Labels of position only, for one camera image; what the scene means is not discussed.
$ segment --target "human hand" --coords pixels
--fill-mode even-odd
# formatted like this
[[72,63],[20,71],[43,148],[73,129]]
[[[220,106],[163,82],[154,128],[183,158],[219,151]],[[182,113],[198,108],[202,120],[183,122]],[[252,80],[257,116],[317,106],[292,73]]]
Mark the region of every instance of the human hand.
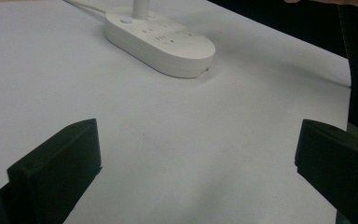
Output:
[[[284,0],[286,3],[297,3],[301,0]],[[315,2],[322,2],[327,4],[337,4],[337,5],[353,5],[358,7],[358,0],[310,0]]]

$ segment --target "power outlet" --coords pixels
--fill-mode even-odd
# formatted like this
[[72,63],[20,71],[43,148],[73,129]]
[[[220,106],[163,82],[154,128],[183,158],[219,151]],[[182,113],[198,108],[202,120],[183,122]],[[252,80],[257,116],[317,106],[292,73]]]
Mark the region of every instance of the power outlet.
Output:
[[155,12],[147,20],[135,19],[131,7],[106,11],[104,31],[111,43],[172,77],[198,77],[209,70],[215,53],[205,36]]

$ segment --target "white table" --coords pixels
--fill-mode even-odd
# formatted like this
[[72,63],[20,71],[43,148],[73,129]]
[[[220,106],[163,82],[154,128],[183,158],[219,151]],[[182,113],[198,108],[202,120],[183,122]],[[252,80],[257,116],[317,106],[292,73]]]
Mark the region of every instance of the white table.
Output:
[[65,223],[333,224],[294,160],[302,119],[346,128],[347,61],[207,1],[151,9],[215,43],[209,74],[160,74],[111,45],[99,13],[0,3],[0,187],[26,153],[96,118],[103,170]]

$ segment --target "white cable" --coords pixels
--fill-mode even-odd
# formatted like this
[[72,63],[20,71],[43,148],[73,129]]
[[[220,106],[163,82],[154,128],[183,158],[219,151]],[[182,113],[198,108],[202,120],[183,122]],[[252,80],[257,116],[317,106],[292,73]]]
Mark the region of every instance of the white cable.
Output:
[[69,4],[76,5],[76,6],[86,7],[86,8],[95,10],[95,11],[99,11],[99,12],[102,12],[102,13],[106,13],[106,10],[103,10],[103,9],[101,9],[101,8],[98,8],[98,7],[90,6],[90,5],[81,3],[81,2],[77,2],[77,1],[75,1],[75,0],[62,0],[62,1],[67,2],[67,3],[69,3]]

